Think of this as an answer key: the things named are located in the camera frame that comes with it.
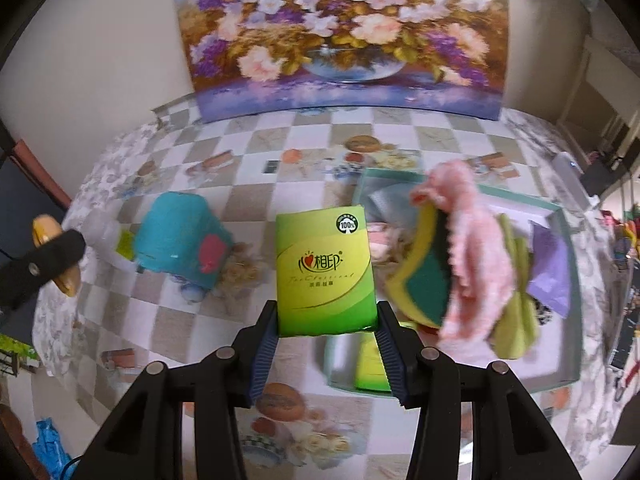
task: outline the tablecloth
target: tablecloth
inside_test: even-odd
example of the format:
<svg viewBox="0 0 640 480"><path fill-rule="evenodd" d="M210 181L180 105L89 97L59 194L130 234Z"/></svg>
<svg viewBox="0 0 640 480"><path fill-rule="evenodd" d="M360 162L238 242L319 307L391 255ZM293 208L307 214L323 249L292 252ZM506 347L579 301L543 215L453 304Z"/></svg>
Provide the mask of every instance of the tablecloth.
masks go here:
<svg viewBox="0 0 640 480"><path fill-rule="evenodd" d="M265 300L275 298L275 215L348 204L353 187L323 171L319 161L331 146L366 134L407 150L405 155L417 158L427 171L452 158L503 152L520 175L508 180L511 190L565 206L582 291L582 376L564 410L554 413L551 405L543 407L578 468L608 444L623 406L613 400L614 378L603 363L604 333L611 330L609 233L597 214L576 210L552 170L551 158L566 145L550 124L509 109L494 122L370 107L287 110L202 124L189 96L161 108L159 115L158 123L119 136L102 154L63 227L81 226L92 208L102 207L136 232L160 193L194 192L237 240L252 245L268 270L261 285L232 304L214 295L190 304L164 274L122 272L88 248L80 263L78 297L67 298L51 283L40 291L33 341L47 370L93 420L102 423L128 387L117 371L101 364L103 351L134 348L140 367L153 360L169 366L197 362L230 344L240 328L257 319ZM227 150L233 159L215 174L202 168L186 173ZM286 150L296 150L300 161L280 163ZM144 188L146 194L133 190L134 196L127 197L136 172L151 160L161 178ZM328 387L320 361L320 343L311 338L279 343L269 382L287 385L287 395L302 406L301 415L286 422L266 410L239 413L250 477L404 478L416 410L404 412L394 399ZM632 393L628 389L625 399ZM272 467L257 468L255 462Z"/></svg>

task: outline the pink towel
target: pink towel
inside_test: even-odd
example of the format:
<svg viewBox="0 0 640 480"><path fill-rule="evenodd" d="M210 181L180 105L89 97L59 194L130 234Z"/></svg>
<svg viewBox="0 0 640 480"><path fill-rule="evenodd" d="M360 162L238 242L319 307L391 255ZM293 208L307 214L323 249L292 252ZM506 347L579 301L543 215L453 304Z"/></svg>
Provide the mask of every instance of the pink towel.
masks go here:
<svg viewBox="0 0 640 480"><path fill-rule="evenodd" d="M462 160L437 165L412 190L411 200L431 200L449 213L452 285L440 341L486 339L513 294L514 272L500 225L481 203L471 168Z"/></svg>

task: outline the flower vase painting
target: flower vase painting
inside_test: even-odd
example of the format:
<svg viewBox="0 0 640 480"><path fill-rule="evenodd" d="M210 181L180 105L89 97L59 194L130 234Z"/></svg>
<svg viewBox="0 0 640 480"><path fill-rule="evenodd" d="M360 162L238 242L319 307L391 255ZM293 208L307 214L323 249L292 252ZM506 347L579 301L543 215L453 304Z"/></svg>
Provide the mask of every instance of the flower vase painting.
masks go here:
<svg viewBox="0 0 640 480"><path fill-rule="evenodd" d="M508 0L176 0L204 121L338 105L497 119Z"/></svg>

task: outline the green tissue pack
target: green tissue pack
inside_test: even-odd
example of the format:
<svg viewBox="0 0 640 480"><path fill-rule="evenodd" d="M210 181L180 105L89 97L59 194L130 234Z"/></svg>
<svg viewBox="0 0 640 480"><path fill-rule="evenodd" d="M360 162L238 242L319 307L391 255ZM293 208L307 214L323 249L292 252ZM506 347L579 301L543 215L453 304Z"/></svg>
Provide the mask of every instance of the green tissue pack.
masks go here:
<svg viewBox="0 0 640 480"><path fill-rule="evenodd" d="M276 216L280 336L373 330L378 313L362 206Z"/></svg>

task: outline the screw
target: screw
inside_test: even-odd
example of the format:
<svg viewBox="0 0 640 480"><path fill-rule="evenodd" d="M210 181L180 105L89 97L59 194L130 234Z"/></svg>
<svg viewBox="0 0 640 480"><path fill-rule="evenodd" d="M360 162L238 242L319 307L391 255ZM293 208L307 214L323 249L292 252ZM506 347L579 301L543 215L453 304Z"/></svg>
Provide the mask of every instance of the screw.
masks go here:
<svg viewBox="0 0 640 480"><path fill-rule="evenodd" d="M162 361L153 361L146 366L146 373L149 375L158 375L162 370L164 370Z"/></svg>
<svg viewBox="0 0 640 480"><path fill-rule="evenodd" d="M231 359L234 355L236 355L236 351L231 346L221 346L216 350L218 359Z"/></svg>
<svg viewBox="0 0 640 480"><path fill-rule="evenodd" d="M427 348L423 348L420 351L420 355L427 359L427 361L435 361L438 357L440 357L440 352L438 352L437 348L433 346L427 346Z"/></svg>
<svg viewBox="0 0 640 480"><path fill-rule="evenodd" d="M504 361L494 361L491 363L491 368L494 369L494 372L498 372L500 375L504 375L509 371L509 365Z"/></svg>

